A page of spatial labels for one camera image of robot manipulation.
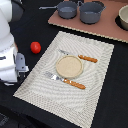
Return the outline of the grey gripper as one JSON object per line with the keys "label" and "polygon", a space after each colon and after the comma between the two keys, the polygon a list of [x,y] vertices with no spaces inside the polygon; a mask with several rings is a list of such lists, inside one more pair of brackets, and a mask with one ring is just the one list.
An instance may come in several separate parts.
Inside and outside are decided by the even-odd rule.
{"label": "grey gripper", "polygon": [[23,54],[18,53],[16,55],[15,64],[17,77],[23,79],[25,77],[25,73],[29,71],[29,68],[25,63],[25,57]]}

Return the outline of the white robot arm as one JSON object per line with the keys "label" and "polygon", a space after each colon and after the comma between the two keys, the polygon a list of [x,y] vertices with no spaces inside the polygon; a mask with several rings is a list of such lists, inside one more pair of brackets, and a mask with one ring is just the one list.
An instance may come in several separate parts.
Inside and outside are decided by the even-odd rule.
{"label": "white robot arm", "polygon": [[10,22],[18,21],[23,12],[21,0],[0,0],[0,82],[7,86],[20,83],[29,71],[9,26]]}

